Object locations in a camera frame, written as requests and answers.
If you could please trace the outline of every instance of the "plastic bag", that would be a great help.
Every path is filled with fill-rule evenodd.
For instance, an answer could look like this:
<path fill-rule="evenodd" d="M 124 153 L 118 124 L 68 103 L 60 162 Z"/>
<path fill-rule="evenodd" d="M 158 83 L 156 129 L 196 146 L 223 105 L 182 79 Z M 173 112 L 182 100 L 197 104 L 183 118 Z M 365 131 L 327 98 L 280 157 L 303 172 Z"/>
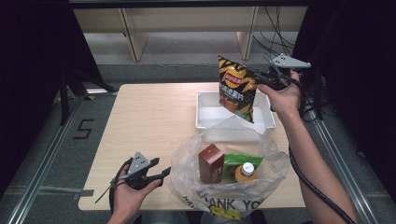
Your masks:
<path fill-rule="evenodd" d="M 264 157 L 256 170 L 258 178 L 244 183 L 202 183 L 198 153 L 212 143 L 224 153 Z M 273 140 L 245 127 L 236 116 L 185 140 L 171 161 L 169 189 L 184 204 L 232 219 L 246 217 L 257 208 L 286 177 L 290 166 L 289 155 L 278 150 Z"/>

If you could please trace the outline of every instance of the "white tray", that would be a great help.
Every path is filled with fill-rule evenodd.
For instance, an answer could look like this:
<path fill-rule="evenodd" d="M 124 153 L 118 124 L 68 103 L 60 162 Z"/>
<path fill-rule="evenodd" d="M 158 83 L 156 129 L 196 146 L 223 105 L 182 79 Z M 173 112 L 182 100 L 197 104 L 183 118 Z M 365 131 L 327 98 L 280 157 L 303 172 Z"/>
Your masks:
<path fill-rule="evenodd" d="M 198 92 L 196 111 L 196 128 L 198 130 L 210 128 L 231 116 L 234 116 L 234 114 L 219 104 L 219 92 Z M 276 126 L 268 97 L 261 92 L 256 93 L 253 103 L 254 123 L 239 119 L 242 120 L 241 123 L 244 126 L 260 134 L 267 134 Z"/>

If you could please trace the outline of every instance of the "wooden table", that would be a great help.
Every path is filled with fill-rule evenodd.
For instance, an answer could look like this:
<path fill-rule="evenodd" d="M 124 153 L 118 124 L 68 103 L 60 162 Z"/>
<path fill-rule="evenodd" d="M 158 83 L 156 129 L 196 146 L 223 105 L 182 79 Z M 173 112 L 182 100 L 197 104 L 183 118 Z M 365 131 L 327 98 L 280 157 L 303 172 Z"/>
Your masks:
<path fill-rule="evenodd" d="M 93 196 L 81 197 L 81 210 L 109 210 L 108 188 L 121 165 L 140 151 L 148 160 L 160 158 L 148 175 L 159 174 L 171 165 L 172 153 L 180 143 L 197 134 L 195 128 L 198 91 L 217 91 L 218 83 L 129 84 L 120 88 L 94 158 L 84 190 Z M 280 150 L 288 152 L 288 140 L 276 114 L 276 128 L 269 133 Z M 148 195 L 142 210 L 190 210 L 163 186 Z M 290 167 L 287 177 L 259 208 L 305 207 L 297 175 Z"/>

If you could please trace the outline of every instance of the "floor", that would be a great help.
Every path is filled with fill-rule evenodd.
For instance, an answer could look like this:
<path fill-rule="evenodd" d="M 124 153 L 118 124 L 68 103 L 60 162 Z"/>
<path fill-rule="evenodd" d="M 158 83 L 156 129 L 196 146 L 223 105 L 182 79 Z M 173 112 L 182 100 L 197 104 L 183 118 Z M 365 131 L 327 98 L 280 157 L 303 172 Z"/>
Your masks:
<path fill-rule="evenodd" d="M 142 59 L 140 62 L 136 63 L 132 61 L 132 56 L 129 52 L 123 34 L 86 34 L 93 57 L 99 66 L 157 64 L 163 67 L 188 67 L 192 65 L 216 67 L 219 54 L 246 65 L 266 63 L 262 55 L 264 53 L 268 53 L 268 50 L 264 49 L 262 45 L 271 48 L 271 42 L 264 39 L 264 37 L 272 40 L 273 34 L 257 33 L 255 36 L 258 41 L 260 41 L 260 44 L 258 41 L 253 41 L 249 59 L 247 61 L 243 61 L 235 33 L 150 34 Z M 283 37 L 290 43 L 295 41 L 296 36 L 297 33 L 283 34 Z M 273 44 L 272 49 L 279 53 L 285 51 L 281 46 L 275 44 Z M 55 99 L 53 110 L 59 110 L 59 104 L 56 104 L 56 100 L 57 99 Z M 81 106 L 95 106 L 95 104 L 101 104 L 101 101 L 103 104 L 111 105 L 114 100 L 115 96 L 102 97 L 96 102 L 88 103 L 90 105 L 84 103 Z M 75 101 L 72 105 L 78 105 L 78 102 Z M 375 173 L 371 170 L 370 165 L 367 164 L 364 159 L 356 157 L 355 153 L 358 149 L 356 148 L 353 139 L 349 137 L 349 133 L 343 126 L 341 120 L 334 116 L 334 111 L 333 108 L 331 108 L 331 105 L 324 107 L 323 111 L 325 117 L 324 122 L 307 122 L 307 128 L 313 135 L 313 138 L 317 139 L 317 144 L 320 148 L 323 148 L 323 156 L 326 161 L 330 162 L 331 167 L 337 172 L 340 179 L 345 180 L 347 188 L 351 192 L 351 198 L 357 205 L 357 212 L 360 214 L 361 223 L 393 223 L 396 220 L 396 206 L 394 202 L 384 191 L 381 183 L 375 179 Z M 102 118 L 95 119 L 106 120 L 106 116 L 108 116 L 109 112 L 110 110 L 108 109 L 108 111 L 103 112 Z M 315 114 L 308 113 L 307 119 L 312 119 L 314 116 Z M 47 140 L 38 141 L 35 144 L 36 148 L 53 147 L 52 142 L 49 139 L 56 138 L 57 132 L 59 132 L 59 126 L 51 124 L 59 123 L 59 120 L 60 118 L 56 114 L 49 118 L 47 127 L 44 128 L 46 132 L 43 133 L 47 136 Z M 99 126 L 98 129 L 103 130 L 106 123 L 104 122 L 104 124 L 102 123 L 100 125 L 101 126 Z M 10 215 L 15 215 L 13 210 L 14 208 L 17 208 L 18 202 L 21 201 L 21 196 L 32 180 L 32 176 L 35 175 L 42 158 L 46 157 L 46 153 L 46 150 L 32 149 L 31 154 L 27 157 L 24 165 L 14 179 L 12 188 L 7 191 L 6 196 L 3 197 L 0 202 L 1 223 L 10 221 L 12 218 Z M 90 161 L 83 160 L 83 153 L 81 155 L 78 154 L 81 153 L 80 151 L 73 153 L 77 154 L 76 160 L 81 164 L 81 166 L 90 166 Z M 85 151 L 84 153 L 92 154 L 94 152 Z M 35 204 L 27 204 L 24 207 L 24 210 L 27 211 L 25 214 L 26 217 L 22 216 L 22 222 L 41 223 L 42 219 L 40 219 L 40 216 L 43 216 L 47 217 L 47 223 L 73 223 L 73 220 L 75 220 L 73 218 L 65 218 L 64 221 L 61 221 L 51 214 L 45 214 L 45 212 L 43 214 L 43 212 L 40 211 L 41 205 L 42 207 L 44 207 L 43 204 L 48 206 L 48 203 L 51 202 L 53 203 L 52 209 L 64 210 L 61 213 L 64 217 L 68 217 L 67 214 L 77 214 L 76 216 L 79 216 L 78 223 L 103 223 L 106 221 L 109 216 L 107 213 L 92 213 L 86 215 L 81 213 L 81 211 L 78 211 L 76 206 L 78 196 L 77 199 L 72 199 L 73 203 L 70 205 L 59 203 L 60 197 L 64 197 L 65 201 L 70 201 L 70 195 L 72 195 L 72 197 L 74 197 L 74 195 L 78 195 L 78 189 L 69 188 L 69 186 L 74 186 L 73 182 L 84 180 L 83 176 L 73 176 L 73 174 L 68 175 L 67 178 L 65 176 L 56 176 L 62 172 L 64 167 L 67 167 L 67 160 L 69 160 L 67 155 L 60 152 L 57 157 L 58 159 L 62 158 L 61 161 L 64 163 L 52 164 L 49 171 L 45 174 L 52 177 L 52 179 L 57 179 L 57 181 L 63 182 L 64 188 L 41 188 L 38 195 L 46 194 L 48 198 L 43 200 L 41 197 L 36 197 Z M 50 178 L 44 182 L 46 183 L 45 186 L 50 186 Z M 285 217 L 299 216 L 299 212 L 300 210 L 284 209 L 276 211 L 268 210 L 264 213 L 268 215 L 268 223 L 289 223 L 290 219 L 285 219 Z"/>

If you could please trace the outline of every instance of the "chip bag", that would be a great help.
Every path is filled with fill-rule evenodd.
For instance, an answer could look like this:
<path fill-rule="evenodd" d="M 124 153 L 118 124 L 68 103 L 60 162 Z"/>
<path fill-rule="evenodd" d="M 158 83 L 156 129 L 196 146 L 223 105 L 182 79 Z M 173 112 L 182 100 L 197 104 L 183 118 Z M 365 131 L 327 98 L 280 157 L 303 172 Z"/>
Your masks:
<path fill-rule="evenodd" d="M 219 103 L 238 117 L 253 123 L 257 83 L 244 65 L 219 55 Z"/>

